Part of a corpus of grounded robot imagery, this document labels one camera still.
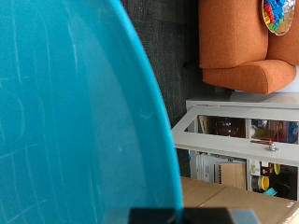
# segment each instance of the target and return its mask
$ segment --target white wall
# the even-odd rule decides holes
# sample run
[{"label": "white wall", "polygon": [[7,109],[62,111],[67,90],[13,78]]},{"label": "white wall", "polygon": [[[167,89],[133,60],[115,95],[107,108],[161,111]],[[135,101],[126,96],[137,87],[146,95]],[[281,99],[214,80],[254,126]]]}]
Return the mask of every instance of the white wall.
[{"label": "white wall", "polygon": [[278,92],[299,92],[299,65],[296,66],[297,76],[295,80],[287,87],[281,89]]}]

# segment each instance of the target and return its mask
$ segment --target turquoise plastic object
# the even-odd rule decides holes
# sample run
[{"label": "turquoise plastic object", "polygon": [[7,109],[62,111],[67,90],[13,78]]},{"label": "turquoise plastic object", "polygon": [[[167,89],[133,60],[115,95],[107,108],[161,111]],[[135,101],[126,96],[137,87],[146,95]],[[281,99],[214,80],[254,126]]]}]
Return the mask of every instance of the turquoise plastic object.
[{"label": "turquoise plastic object", "polygon": [[270,196],[275,196],[278,192],[275,191],[273,188],[268,189],[267,191],[264,192],[264,194],[266,195],[270,195]]},{"label": "turquoise plastic object", "polygon": [[164,103],[120,1],[0,1],[0,20],[0,223],[179,212]]}]

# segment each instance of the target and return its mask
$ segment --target white shelf unit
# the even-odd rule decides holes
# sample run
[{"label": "white shelf unit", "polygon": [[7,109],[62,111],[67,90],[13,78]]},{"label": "white shelf unit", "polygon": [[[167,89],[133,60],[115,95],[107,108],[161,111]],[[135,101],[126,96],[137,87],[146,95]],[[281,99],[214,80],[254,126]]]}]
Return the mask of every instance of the white shelf unit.
[{"label": "white shelf unit", "polygon": [[[190,151],[191,178],[199,178],[197,160],[201,152],[235,158],[269,161],[299,167],[299,146],[276,143],[278,152],[265,150],[264,145],[250,142],[252,119],[299,121],[299,93],[273,93],[258,95],[244,92],[217,93],[186,102],[187,114],[173,129],[177,148]],[[245,119],[246,138],[235,138],[200,133],[198,116]],[[251,189],[249,163],[248,189]],[[297,200],[299,201],[297,171]]]}]

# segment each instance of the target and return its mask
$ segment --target gray carpet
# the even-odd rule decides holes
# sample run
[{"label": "gray carpet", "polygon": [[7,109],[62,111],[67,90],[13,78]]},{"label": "gray carpet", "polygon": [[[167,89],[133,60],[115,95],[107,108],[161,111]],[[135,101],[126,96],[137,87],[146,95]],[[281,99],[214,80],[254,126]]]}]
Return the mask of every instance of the gray carpet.
[{"label": "gray carpet", "polygon": [[[148,54],[174,126],[186,113],[186,100],[215,88],[198,67],[197,0],[121,0]],[[183,67],[183,63],[194,63]],[[189,176],[188,152],[178,149],[181,175]]]}]

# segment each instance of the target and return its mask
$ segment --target orange cushion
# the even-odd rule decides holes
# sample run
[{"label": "orange cushion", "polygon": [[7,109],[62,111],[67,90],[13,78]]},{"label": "orange cushion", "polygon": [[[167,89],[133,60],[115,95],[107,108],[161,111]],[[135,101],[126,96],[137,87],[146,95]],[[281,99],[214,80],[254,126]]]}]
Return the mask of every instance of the orange cushion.
[{"label": "orange cushion", "polygon": [[295,15],[289,32],[282,36],[269,35],[267,59],[279,59],[293,65],[299,65],[299,3],[295,6]]},{"label": "orange cushion", "polygon": [[268,32],[260,19],[260,4],[260,0],[199,0],[202,68],[236,67],[265,58]]},{"label": "orange cushion", "polygon": [[261,94],[278,91],[296,77],[296,67],[279,60],[244,63],[235,68],[203,71],[205,83]]}]

